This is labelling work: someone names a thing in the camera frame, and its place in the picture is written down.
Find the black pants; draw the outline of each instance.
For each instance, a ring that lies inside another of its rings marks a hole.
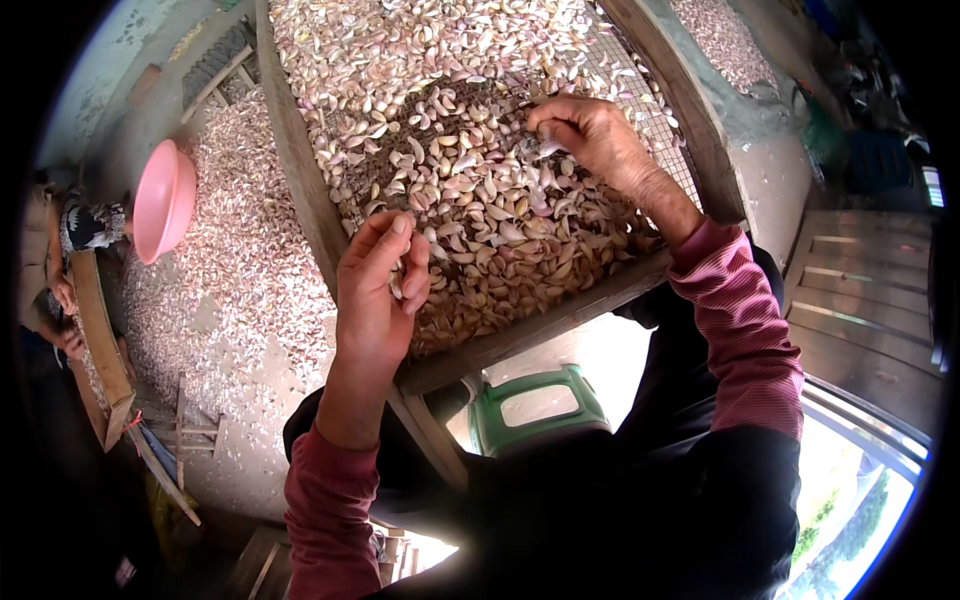
[[[773,257],[757,247],[753,247],[753,252],[778,304],[782,305],[783,279]],[[606,432],[590,432],[557,442],[548,454],[512,459],[527,462],[523,473],[530,472],[530,461],[542,461],[537,471],[544,473],[544,477],[554,469],[562,469],[564,476],[577,472],[578,468],[596,471],[610,444],[618,446],[616,452],[625,460],[631,460],[631,455],[640,458],[686,453],[709,431],[718,382],[707,368],[707,340],[694,323],[693,304],[677,296],[669,283],[664,283],[621,306],[614,314],[647,328],[658,328],[650,338],[647,363],[633,409],[612,436]],[[284,426],[288,461],[294,440],[309,431],[323,392],[321,388],[308,396]],[[456,383],[426,395],[424,400],[434,418],[446,423],[466,404],[467,394],[463,386]],[[467,467],[471,491],[509,485],[505,484],[511,473],[507,461],[470,454],[463,451],[452,436],[449,439]],[[483,510],[477,505],[482,504],[482,500],[465,502],[449,488],[389,404],[380,424],[376,467],[380,485],[371,516],[450,543],[461,542],[469,536],[470,526],[477,520],[475,512]]]

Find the person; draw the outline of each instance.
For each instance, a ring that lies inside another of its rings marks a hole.
[[[18,321],[62,351],[83,360],[84,339],[73,321],[78,310],[73,285],[65,273],[72,252],[129,245],[132,222],[122,203],[89,204],[83,187],[71,185],[62,198],[53,186],[35,184],[26,203],[20,243]],[[132,380],[132,364],[123,336],[116,335],[121,357]]]
[[[63,274],[60,215],[60,203],[54,198],[53,189],[35,184],[27,199],[20,238],[17,316],[21,325],[70,359],[81,360],[84,341],[80,331],[63,323],[60,315],[55,317],[50,310],[52,303],[66,316],[77,310],[73,286]]]
[[[405,213],[373,215],[338,267],[326,387],[284,431],[289,597],[773,597],[799,533],[804,376],[772,259],[702,215],[615,105],[562,94],[527,127],[648,215],[672,254],[669,285],[616,311],[657,327],[631,413],[613,434],[507,459],[460,452],[468,490],[452,491],[385,406],[427,244]],[[395,301],[385,282],[407,242]],[[369,516],[460,549],[381,589]]]

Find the stool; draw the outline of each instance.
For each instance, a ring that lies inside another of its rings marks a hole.
[[[477,377],[465,377],[463,383],[470,389],[467,405],[470,440],[482,456],[502,458],[580,432],[611,431],[596,393],[578,365],[563,365],[559,371],[526,375],[496,387]],[[516,427],[504,421],[501,410],[504,401],[551,386],[569,388],[576,398],[577,409]]]

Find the pink striped shirt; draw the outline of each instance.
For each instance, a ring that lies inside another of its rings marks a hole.
[[[708,366],[720,379],[711,430],[759,425],[799,440],[800,350],[790,346],[746,236],[707,220],[673,255],[667,275],[693,302],[709,342]],[[291,599],[357,598],[380,589],[367,522],[378,481],[376,450],[344,450],[316,427],[294,443],[284,487]]]

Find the pink plastic bowl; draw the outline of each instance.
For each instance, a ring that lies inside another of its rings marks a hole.
[[[143,168],[133,202],[133,245],[149,265],[186,233],[197,198],[197,172],[172,139],[157,144]]]

